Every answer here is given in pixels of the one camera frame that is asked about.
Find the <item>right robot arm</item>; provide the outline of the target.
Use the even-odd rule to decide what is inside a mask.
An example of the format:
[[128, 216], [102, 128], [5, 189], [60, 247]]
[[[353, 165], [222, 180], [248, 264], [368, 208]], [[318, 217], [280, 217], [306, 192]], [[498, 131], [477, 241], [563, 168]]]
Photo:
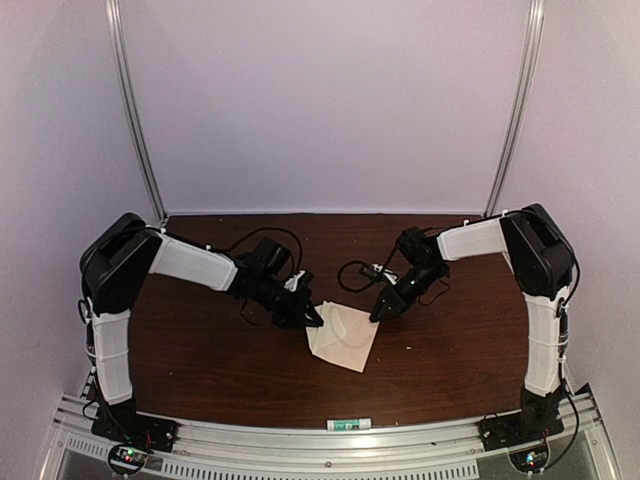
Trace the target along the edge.
[[524, 297], [528, 315], [528, 364], [521, 410], [512, 430], [519, 440], [535, 440], [551, 424], [562, 390], [561, 364], [568, 343], [566, 309], [578, 284], [574, 250], [546, 209], [534, 203], [520, 210], [467, 222], [435, 235], [418, 227], [404, 230], [397, 250], [410, 264], [379, 293], [373, 323], [406, 312], [432, 284], [466, 258], [505, 256]]

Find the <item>cream letter paper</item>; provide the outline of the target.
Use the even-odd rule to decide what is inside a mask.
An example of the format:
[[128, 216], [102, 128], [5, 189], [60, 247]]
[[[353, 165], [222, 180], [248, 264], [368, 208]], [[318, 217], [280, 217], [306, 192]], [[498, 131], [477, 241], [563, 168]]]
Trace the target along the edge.
[[314, 356], [325, 359], [346, 346], [347, 328], [343, 321], [344, 307], [334, 302], [323, 302], [315, 307], [315, 311], [323, 320], [323, 325], [306, 328], [307, 343]]

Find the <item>beige envelope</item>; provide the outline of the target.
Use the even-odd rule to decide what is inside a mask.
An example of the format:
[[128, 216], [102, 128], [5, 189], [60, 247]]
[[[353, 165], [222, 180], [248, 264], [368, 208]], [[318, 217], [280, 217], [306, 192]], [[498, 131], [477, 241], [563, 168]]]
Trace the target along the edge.
[[341, 368], [363, 373], [379, 324], [369, 321], [369, 312], [342, 306], [343, 321], [347, 328], [346, 346], [331, 357], [317, 358]]

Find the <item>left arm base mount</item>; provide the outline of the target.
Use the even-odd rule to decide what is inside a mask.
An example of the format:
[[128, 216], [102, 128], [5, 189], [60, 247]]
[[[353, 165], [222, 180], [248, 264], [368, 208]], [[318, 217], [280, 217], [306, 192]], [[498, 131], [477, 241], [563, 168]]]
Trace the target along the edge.
[[109, 405], [99, 397], [97, 403], [91, 426], [94, 435], [144, 450], [172, 452], [178, 430], [176, 421], [138, 413], [134, 399]]

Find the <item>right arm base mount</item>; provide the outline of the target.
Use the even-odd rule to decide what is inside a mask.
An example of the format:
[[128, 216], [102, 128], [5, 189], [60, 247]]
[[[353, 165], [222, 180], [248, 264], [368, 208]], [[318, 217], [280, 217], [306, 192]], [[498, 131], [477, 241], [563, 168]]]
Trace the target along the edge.
[[558, 407], [527, 403], [523, 409], [509, 414], [489, 413], [478, 422], [485, 451], [500, 450], [528, 443], [539, 443], [564, 431]]

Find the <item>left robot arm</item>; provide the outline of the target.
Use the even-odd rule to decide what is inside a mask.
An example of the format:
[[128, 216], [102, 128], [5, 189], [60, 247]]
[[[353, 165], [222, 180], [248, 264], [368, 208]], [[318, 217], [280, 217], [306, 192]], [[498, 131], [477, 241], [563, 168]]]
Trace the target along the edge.
[[137, 442], [144, 433], [142, 419], [120, 404], [134, 397], [128, 323], [148, 276], [176, 278], [251, 300], [271, 313], [280, 328], [319, 328], [324, 321], [312, 302], [312, 273], [300, 270], [285, 281], [277, 277], [290, 256], [269, 237], [252, 251], [233, 256], [173, 236], [131, 212], [106, 229], [79, 263], [80, 310], [91, 329], [87, 349], [103, 401], [117, 405], [105, 415], [106, 429], [123, 444]]

